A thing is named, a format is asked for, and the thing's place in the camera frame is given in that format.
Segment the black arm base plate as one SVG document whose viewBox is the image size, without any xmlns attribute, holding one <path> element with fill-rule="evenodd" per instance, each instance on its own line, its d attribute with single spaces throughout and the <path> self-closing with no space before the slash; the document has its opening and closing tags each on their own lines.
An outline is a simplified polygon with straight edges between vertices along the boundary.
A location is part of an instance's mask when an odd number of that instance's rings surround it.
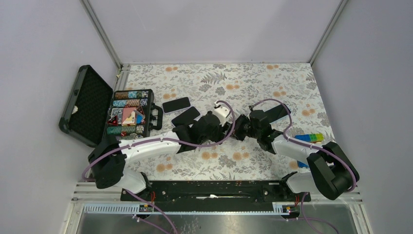
<svg viewBox="0 0 413 234">
<path fill-rule="evenodd" d="M 150 187 L 137 194 L 122 190 L 121 201 L 153 202 L 164 212 L 275 212 L 299 208 L 311 201 L 310 195 L 292 192 L 286 182 L 278 180 L 153 180 Z"/>
</svg>

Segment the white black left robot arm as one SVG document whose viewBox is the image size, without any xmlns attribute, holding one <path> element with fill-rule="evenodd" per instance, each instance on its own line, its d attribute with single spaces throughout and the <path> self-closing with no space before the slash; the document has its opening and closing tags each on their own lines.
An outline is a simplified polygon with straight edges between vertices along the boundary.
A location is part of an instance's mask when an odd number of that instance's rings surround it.
<svg viewBox="0 0 413 234">
<path fill-rule="evenodd" d="M 160 155 L 172 155 L 223 143 L 229 137 L 232 126 L 229 118 L 233 112 L 220 107 L 201 117 L 192 125 L 174 127 L 165 134 L 135 140 L 118 140 L 105 137 L 88 156 L 88 171 L 98 189 L 120 187 L 132 192 L 139 200 L 146 200 L 151 194 L 147 176 L 134 173 L 128 165 L 136 161 Z"/>
</svg>

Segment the multicolour toy block car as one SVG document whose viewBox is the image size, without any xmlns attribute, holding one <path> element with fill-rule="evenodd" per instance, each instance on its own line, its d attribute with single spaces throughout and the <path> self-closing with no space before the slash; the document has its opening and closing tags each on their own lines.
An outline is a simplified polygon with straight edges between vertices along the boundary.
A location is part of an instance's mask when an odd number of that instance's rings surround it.
<svg viewBox="0 0 413 234">
<path fill-rule="evenodd" d="M 294 138 L 298 139 L 298 140 L 305 141 L 305 142 L 310 142 L 310 143 L 317 143 L 317 142 L 323 142 L 324 141 L 324 136 L 321 133 L 295 135 Z"/>
</svg>

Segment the phone in lilac case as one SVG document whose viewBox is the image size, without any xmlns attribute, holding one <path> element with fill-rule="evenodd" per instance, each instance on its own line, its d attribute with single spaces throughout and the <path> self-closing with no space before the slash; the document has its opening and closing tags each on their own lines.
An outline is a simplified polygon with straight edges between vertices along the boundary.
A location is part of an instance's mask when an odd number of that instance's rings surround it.
<svg viewBox="0 0 413 234">
<path fill-rule="evenodd" d="M 191 125 L 193 121 L 200 116 L 200 112 L 193 106 L 183 111 L 177 117 L 171 120 L 174 127 L 181 125 Z"/>
</svg>

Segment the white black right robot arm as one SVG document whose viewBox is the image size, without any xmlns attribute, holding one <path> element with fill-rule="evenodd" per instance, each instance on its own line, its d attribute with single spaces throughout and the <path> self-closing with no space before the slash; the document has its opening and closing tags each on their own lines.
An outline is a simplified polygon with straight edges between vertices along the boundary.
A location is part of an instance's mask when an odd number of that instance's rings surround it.
<svg viewBox="0 0 413 234">
<path fill-rule="evenodd" d="M 262 110 L 254 110 L 248 117 L 239 116 L 232 136 L 240 141 L 253 138 L 264 151 L 288 156 L 309 167 L 309 172 L 293 172 L 281 179 L 279 193 L 284 200 L 291 201 L 305 192 L 319 193 L 335 200 L 344 192 L 353 190 L 359 181 L 358 171 L 337 143 L 330 141 L 320 146 L 288 138 L 271 127 Z"/>
</svg>

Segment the blue toy block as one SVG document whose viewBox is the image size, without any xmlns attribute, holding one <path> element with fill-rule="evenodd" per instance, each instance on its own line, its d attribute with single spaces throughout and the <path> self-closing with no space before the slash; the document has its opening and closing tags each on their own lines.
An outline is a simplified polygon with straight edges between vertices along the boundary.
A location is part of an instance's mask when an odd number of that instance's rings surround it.
<svg viewBox="0 0 413 234">
<path fill-rule="evenodd" d="M 299 168 L 309 168 L 309 166 L 303 162 L 297 161 L 297 165 Z"/>
</svg>

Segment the black poker chip case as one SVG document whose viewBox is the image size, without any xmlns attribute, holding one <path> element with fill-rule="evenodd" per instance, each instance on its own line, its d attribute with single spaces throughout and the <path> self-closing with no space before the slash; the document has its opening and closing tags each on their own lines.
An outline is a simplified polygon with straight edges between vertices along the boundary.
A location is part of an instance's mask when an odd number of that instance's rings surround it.
<svg viewBox="0 0 413 234">
<path fill-rule="evenodd" d="M 153 90 L 114 91 L 92 66 L 83 65 L 58 126 L 94 148 L 106 136 L 131 140 L 161 130 L 163 110 L 155 105 Z"/>
</svg>

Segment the phone in white case upper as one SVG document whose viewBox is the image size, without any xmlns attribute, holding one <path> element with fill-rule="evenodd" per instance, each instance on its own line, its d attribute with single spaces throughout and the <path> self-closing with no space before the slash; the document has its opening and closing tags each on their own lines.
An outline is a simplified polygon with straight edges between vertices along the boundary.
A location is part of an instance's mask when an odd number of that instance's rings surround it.
<svg viewBox="0 0 413 234">
<path fill-rule="evenodd" d="M 191 107 L 191 103 L 188 97 L 174 99 L 171 101 L 164 102 L 162 104 L 162 109 L 165 114 L 187 109 L 189 107 Z"/>
</svg>

